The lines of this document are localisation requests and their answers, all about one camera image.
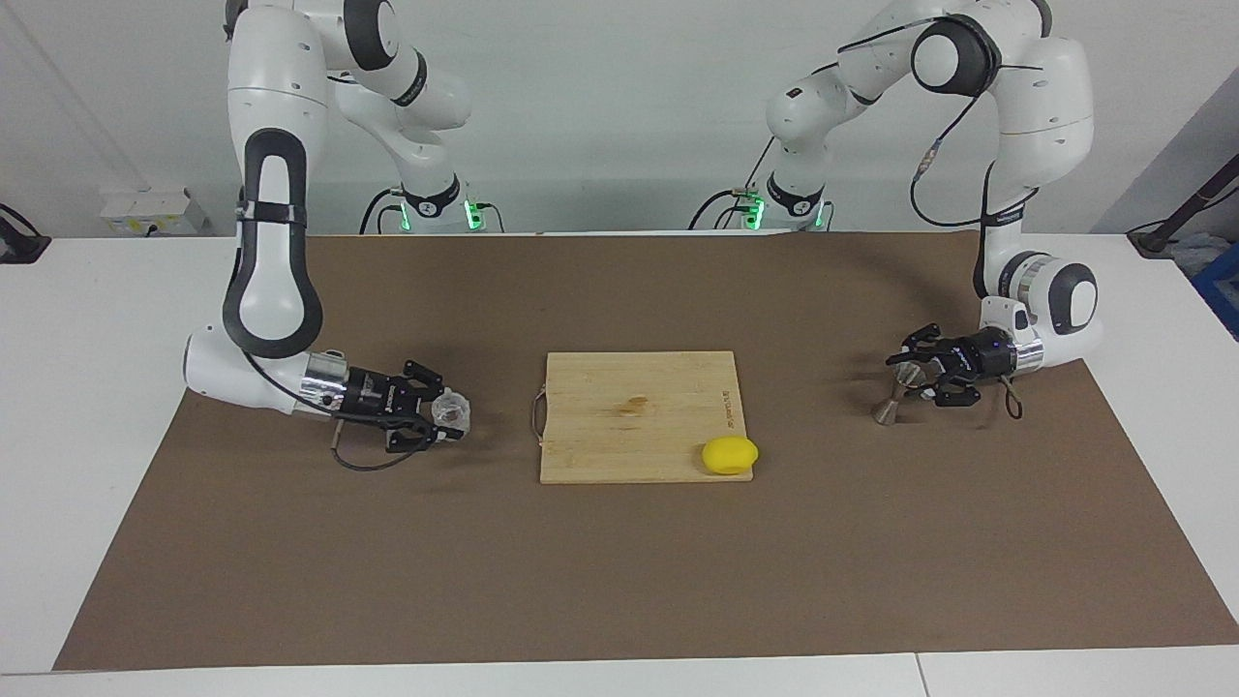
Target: brown paper mat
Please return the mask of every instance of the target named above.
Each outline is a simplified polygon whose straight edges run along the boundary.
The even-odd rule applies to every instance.
[[[1020,423],[870,421],[904,333],[974,328],[975,239],[312,239],[320,350],[441,371],[475,432],[352,474],[328,425],[186,397],[56,669],[1239,643],[1083,365]],[[735,352],[757,479],[539,485],[546,354],[657,350]]]

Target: yellow lemon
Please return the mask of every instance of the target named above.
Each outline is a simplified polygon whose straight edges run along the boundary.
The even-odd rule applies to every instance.
[[[753,469],[757,457],[757,446],[742,436],[715,438],[701,449],[701,462],[706,469],[727,477]]]

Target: white table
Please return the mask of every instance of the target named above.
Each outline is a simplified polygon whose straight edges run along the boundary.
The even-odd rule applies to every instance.
[[[1233,614],[1239,344],[1170,261],[1120,236],[1032,235],[1089,264],[1098,384]],[[182,395],[230,239],[52,244],[0,266],[0,693],[1234,696],[1239,647],[41,675],[51,670]]]

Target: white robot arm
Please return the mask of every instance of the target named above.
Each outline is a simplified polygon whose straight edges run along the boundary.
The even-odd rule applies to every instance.
[[[442,379],[409,361],[401,376],[309,354],[322,305],[306,269],[306,187],[322,154],[328,72],[346,116],[395,158],[406,201],[434,229],[467,230],[462,186],[431,132],[470,115],[460,79],[430,72],[400,36],[388,0],[228,0],[228,114],[244,186],[237,264],[222,321],[190,337],[185,380],[201,395],[253,409],[304,412],[388,432],[413,453],[463,432],[419,412]]]
[[[932,364],[935,379],[918,392],[940,406],[970,406],[979,399],[978,381],[1067,364],[1100,340],[1093,272],[1028,250],[1021,239],[1028,199],[1079,165],[1093,144],[1084,50],[1051,36],[1052,24],[1044,0],[896,0],[839,48],[838,63],[789,85],[767,106],[782,147],[761,192],[762,224],[805,229],[820,219],[826,136],[876,104],[896,82],[911,73],[929,92],[973,98],[969,108],[983,94],[994,95],[1000,145],[985,177],[983,214],[937,223],[921,212],[916,182],[932,165],[942,137],[913,177],[912,204],[922,218],[943,227],[980,224],[974,286],[984,300],[981,326],[1005,337],[997,347],[986,344],[985,361],[975,352],[966,358],[971,355],[959,350],[959,342],[992,343],[992,331],[944,339],[930,326],[908,337],[906,352],[893,357],[892,365]],[[945,354],[965,360],[940,360]]]

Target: cable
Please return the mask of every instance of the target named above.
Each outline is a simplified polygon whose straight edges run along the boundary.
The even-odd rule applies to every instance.
[[[719,213],[719,219],[714,220],[714,229],[719,229],[719,225],[722,224],[724,215],[727,217],[727,224],[731,224],[731,215],[736,213],[747,213],[747,212],[748,212],[747,206],[732,206],[727,208],[726,210]]]
[[[268,375],[265,370],[263,370],[263,366],[258,365],[258,361],[254,360],[254,357],[252,357],[250,354],[243,353],[242,355],[245,357],[245,361],[248,361],[250,368],[254,369],[254,373],[256,373],[263,380],[270,384],[271,387],[279,390],[281,394],[284,394],[285,397],[291,397],[299,405],[309,407],[315,412],[348,423],[372,425],[372,426],[378,425],[382,426],[384,430],[399,428],[405,422],[405,420],[400,420],[398,417],[369,417],[366,415],[341,415],[338,412],[332,412],[331,410],[323,407],[322,405],[315,405],[313,402],[306,400],[305,397],[301,397],[300,395],[292,392],[287,387],[280,385],[275,379]]]
[[[720,191],[720,192],[715,193],[714,196],[706,198],[706,202],[701,203],[701,207],[698,208],[696,214],[693,215],[693,222],[689,223],[689,229],[696,229],[698,220],[701,219],[701,215],[705,214],[705,212],[710,208],[710,206],[714,206],[717,201],[721,201],[721,199],[726,198],[727,196],[735,196],[735,194],[736,193],[731,188],[727,188],[727,189]]]
[[[378,192],[370,201],[370,204],[366,207],[366,214],[362,215],[362,227],[357,229],[357,234],[366,234],[366,228],[370,224],[370,215],[374,214],[374,208],[379,207],[379,202],[388,196],[396,196],[395,188],[384,188]]]
[[[336,436],[333,436],[331,439],[331,457],[336,461],[336,464],[344,468],[346,470],[352,470],[354,473],[378,473],[383,470],[389,470],[418,454],[418,451],[414,451],[413,453],[405,453],[404,456],[400,456],[394,461],[388,461],[382,465],[370,465],[370,467],[354,465],[353,463],[349,463],[339,454],[339,435],[343,432],[344,432],[344,422],[337,423]]]
[[[1006,409],[1007,416],[1015,421],[1023,418],[1023,400],[1020,399],[1020,394],[1015,391],[1015,385],[1012,380],[1007,376],[999,379],[1002,383],[1002,387],[1006,389]]]
[[[921,209],[921,203],[917,201],[917,183],[921,182],[921,177],[923,177],[926,175],[926,172],[929,171],[929,167],[933,166],[933,161],[938,156],[938,150],[942,149],[943,140],[945,140],[947,136],[950,135],[952,131],[954,131],[955,128],[960,123],[963,123],[964,116],[966,116],[968,113],[973,110],[973,106],[976,105],[976,103],[980,100],[980,98],[981,98],[980,94],[978,94],[976,97],[973,97],[968,102],[968,105],[964,106],[964,109],[959,113],[958,116],[955,116],[955,120],[950,121],[950,125],[947,126],[947,130],[943,130],[942,135],[939,135],[937,139],[934,139],[933,145],[930,145],[929,149],[926,150],[926,156],[921,160],[921,165],[917,167],[917,173],[912,176],[912,184],[908,187],[908,198],[912,201],[912,209],[916,210],[917,215],[919,215],[921,219],[923,219],[924,222],[927,222],[927,223],[929,223],[932,225],[935,225],[935,227],[965,227],[965,225],[976,224],[976,223],[981,222],[980,217],[976,217],[976,218],[973,218],[973,219],[969,219],[969,220],[949,222],[949,223],[948,222],[942,222],[942,220],[935,220],[935,219],[930,218],[929,215],[927,215],[924,213],[924,210]]]
[[[981,214],[990,207],[990,176],[994,173],[994,165],[999,163],[997,160],[991,160],[990,166],[985,167],[985,178],[981,180]],[[989,296],[990,291],[985,286],[985,225],[981,225],[981,233],[978,236],[976,244],[976,262],[973,265],[973,291],[983,301]]]
[[[906,28],[912,28],[914,26],[921,26],[921,25],[927,25],[927,24],[930,24],[930,22],[935,22],[939,19],[940,17],[928,17],[928,19],[924,19],[924,20],[917,20],[914,22],[906,24],[903,26],[897,26],[895,28],[888,28],[888,30],[886,30],[883,32],[875,33],[873,36],[870,36],[869,38],[861,38],[860,41],[852,41],[851,43],[845,43],[845,45],[843,45],[843,46],[839,47],[839,52],[843,53],[845,51],[851,51],[852,48],[860,48],[861,46],[864,46],[866,43],[871,43],[873,41],[877,41],[878,38],[885,38],[887,36],[891,36],[892,33],[898,33],[898,32],[901,32],[901,31],[903,31]]]
[[[1204,206],[1199,210],[1197,210],[1197,214],[1201,214],[1204,210],[1208,210],[1209,208],[1220,206],[1222,203],[1224,203],[1227,201],[1227,198],[1230,198],[1235,193],[1239,193],[1239,186],[1235,186],[1234,188],[1232,188],[1230,192],[1227,193],[1225,196],[1222,196],[1220,198],[1214,198],[1213,201],[1211,201],[1208,206]],[[1145,223],[1145,224],[1142,224],[1140,227],[1134,227],[1134,228],[1129,229],[1127,232],[1125,232],[1123,234],[1131,234],[1132,232],[1140,232],[1141,229],[1145,229],[1146,227],[1160,225],[1160,224],[1163,224],[1163,223],[1167,223],[1167,222],[1170,222],[1170,218],[1162,218],[1160,220],[1154,220],[1151,223]]]
[[[400,213],[400,217],[403,218],[404,217],[404,208],[400,207],[400,206],[393,204],[393,206],[388,206],[388,207],[383,208],[382,210],[379,210],[379,222],[378,222],[379,234],[383,234],[383,213]]]
[[[483,210],[494,210],[494,214],[499,218],[499,232],[503,234],[508,233],[508,228],[503,224],[503,212],[494,203],[478,203],[477,207]]]
[[[43,236],[43,233],[38,232],[38,228],[36,228],[33,223],[27,220],[26,215],[19,213],[17,210],[14,210],[12,208],[5,206],[4,203],[0,203],[0,210],[9,213],[10,215],[12,215],[12,219],[30,228],[30,232],[35,233],[35,236]]]
[[[830,225],[835,224],[835,202],[834,201],[825,201],[821,204],[823,206],[830,206],[830,218],[826,220],[826,229],[824,229],[821,232],[830,232]]]
[[[834,66],[838,66],[838,64],[839,63],[834,63],[833,66],[826,66],[825,68],[821,68],[821,69],[829,69],[829,68],[833,68]],[[766,161],[766,156],[769,155],[771,147],[773,147],[773,146],[774,146],[774,136],[772,135],[771,139],[766,142],[766,149],[762,150],[762,155],[760,157],[757,157],[757,163],[753,165],[753,171],[748,172],[748,178],[745,180],[745,189],[752,189],[753,183],[756,183],[757,170],[762,168],[762,162]],[[736,196],[735,198],[736,198],[736,202],[738,203],[740,202],[740,196]],[[730,227],[731,225],[731,215],[735,214],[735,212],[736,212],[735,208],[732,208],[731,210],[727,212],[727,222],[724,223],[724,227]]]

